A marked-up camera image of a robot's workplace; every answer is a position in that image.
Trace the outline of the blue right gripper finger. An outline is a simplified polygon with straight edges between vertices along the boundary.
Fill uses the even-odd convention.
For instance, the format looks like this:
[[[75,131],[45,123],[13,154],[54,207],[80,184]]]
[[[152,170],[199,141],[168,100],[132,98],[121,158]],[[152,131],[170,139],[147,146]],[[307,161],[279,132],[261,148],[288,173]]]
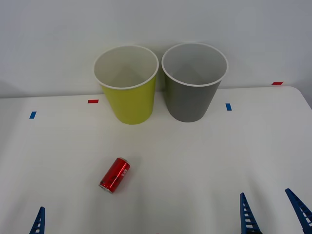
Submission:
[[[287,188],[285,192],[301,224],[303,233],[312,234],[312,212],[291,189]]]
[[[240,194],[241,234],[262,234],[244,193]]]

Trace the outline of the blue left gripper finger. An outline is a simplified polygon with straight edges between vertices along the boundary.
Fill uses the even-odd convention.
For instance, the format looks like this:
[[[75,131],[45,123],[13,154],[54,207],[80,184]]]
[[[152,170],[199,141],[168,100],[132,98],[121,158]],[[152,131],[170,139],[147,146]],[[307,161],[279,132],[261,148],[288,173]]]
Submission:
[[[45,208],[40,207],[29,234],[44,234],[44,233],[45,233]]]

